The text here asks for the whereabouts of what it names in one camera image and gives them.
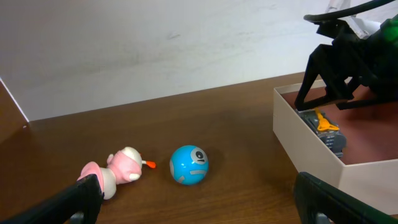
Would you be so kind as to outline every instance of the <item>blue toy robot ball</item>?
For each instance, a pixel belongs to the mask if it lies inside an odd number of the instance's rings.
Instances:
[[[175,181],[185,185],[199,183],[209,169],[206,153],[196,146],[177,149],[170,160],[170,172]]]

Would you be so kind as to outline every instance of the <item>brown wooden surface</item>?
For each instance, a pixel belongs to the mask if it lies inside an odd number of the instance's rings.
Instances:
[[[0,142],[22,129],[26,120],[0,82]]]
[[[31,122],[0,145],[0,220],[76,181],[89,161],[105,166],[124,146],[155,170],[118,186],[98,223],[300,223],[297,172],[272,132],[272,89],[302,74],[170,96]],[[169,160],[193,144],[210,171],[194,186],[176,183]]]

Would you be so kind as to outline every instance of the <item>yellow object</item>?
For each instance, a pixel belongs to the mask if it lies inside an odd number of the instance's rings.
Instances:
[[[324,118],[321,114],[321,111],[319,111],[318,108],[315,108],[315,112],[318,116],[319,124],[318,124],[318,131],[326,131],[326,130],[332,130],[332,131],[338,131],[339,128],[335,125],[332,125],[329,123],[329,121]]]

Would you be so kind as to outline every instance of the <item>pink and white toy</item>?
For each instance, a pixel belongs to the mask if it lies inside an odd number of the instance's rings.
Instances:
[[[110,154],[106,163],[107,168],[99,167],[96,162],[87,163],[78,178],[80,180],[89,174],[96,174],[105,200],[115,194],[117,184],[138,180],[142,174],[143,164],[150,168],[156,167],[155,162],[143,161],[141,155],[132,147],[125,147],[115,155]]]

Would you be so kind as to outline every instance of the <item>orange nozzle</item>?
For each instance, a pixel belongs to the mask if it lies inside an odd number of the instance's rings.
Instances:
[[[154,168],[156,168],[156,163],[152,162],[152,161],[147,161],[147,166],[154,169]]]
[[[329,121],[324,118],[321,114],[321,111],[319,111],[318,108],[315,108],[315,113],[318,116],[318,131],[326,131],[326,130],[332,130],[332,131],[338,131],[339,127],[332,125],[329,123]]]

